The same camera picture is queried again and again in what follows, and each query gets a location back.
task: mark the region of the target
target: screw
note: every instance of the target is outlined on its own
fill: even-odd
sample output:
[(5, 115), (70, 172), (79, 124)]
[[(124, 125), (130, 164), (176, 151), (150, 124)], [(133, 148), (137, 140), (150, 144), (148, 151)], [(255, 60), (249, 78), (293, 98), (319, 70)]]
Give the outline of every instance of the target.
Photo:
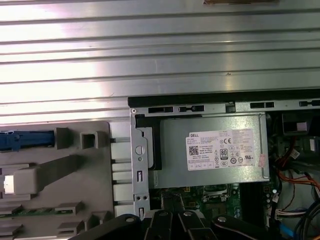
[(220, 217), (218, 217), (218, 221), (220, 223), (225, 223), (227, 221), (227, 219), (224, 216), (220, 216)]
[(183, 213), (183, 215), (185, 215), (186, 217), (190, 217), (190, 216), (192, 216), (192, 212), (190, 212), (190, 211), (185, 211), (185, 212)]
[(164, 217), (164, 216), (167, 216), (168, 213), (167, 213), (166, 211), (163, 211), (163, 212), (161, 212), (159, 215), (160, 215), (161, 217)]
[(134, 219), (133, 217), (128, 217), (125, 221), (131, 223), (131, 222), (133, 222), (134, 220), (135, 220), (135, 219)]

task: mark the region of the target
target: green circuit board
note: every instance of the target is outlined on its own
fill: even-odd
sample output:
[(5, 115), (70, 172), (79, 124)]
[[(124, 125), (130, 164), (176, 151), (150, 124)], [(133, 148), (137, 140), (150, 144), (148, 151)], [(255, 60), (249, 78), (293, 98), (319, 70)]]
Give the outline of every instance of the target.
[(241, 219), (238, 186), (222, 184), (153, 189), (150, 191), (151, 209), (161, 208), (161, 192), (180, 193), (186, 210), (201, 211), (209, 221), (222, 214)]

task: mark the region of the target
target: power supply label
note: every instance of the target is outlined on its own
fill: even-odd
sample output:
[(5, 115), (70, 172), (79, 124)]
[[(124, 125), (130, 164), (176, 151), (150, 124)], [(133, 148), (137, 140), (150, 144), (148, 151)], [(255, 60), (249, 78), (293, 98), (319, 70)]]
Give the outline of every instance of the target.
[(189, 171), (254, 166), (251, 128), (191, 132), (185, 138)]

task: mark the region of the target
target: pink sticker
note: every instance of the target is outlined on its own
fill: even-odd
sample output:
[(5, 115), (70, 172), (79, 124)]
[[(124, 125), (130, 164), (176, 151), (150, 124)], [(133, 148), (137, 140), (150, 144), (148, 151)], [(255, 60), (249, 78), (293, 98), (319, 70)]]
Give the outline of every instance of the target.
[(266, 158), (267, 158), (267, 156), (265, 154), (260, 154), (259, 163), (258, 163), (258, 167), (259, 168), (264, 168), (265, 167)]

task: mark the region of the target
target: white connector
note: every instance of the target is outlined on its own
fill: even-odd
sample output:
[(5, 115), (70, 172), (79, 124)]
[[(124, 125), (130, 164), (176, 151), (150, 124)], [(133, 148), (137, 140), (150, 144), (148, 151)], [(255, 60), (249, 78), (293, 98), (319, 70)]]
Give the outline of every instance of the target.
[(14, 176), (7, 175), (4, 176), (3, 188), (5, 194), (14, 194), (15, 187), (14, 187)]

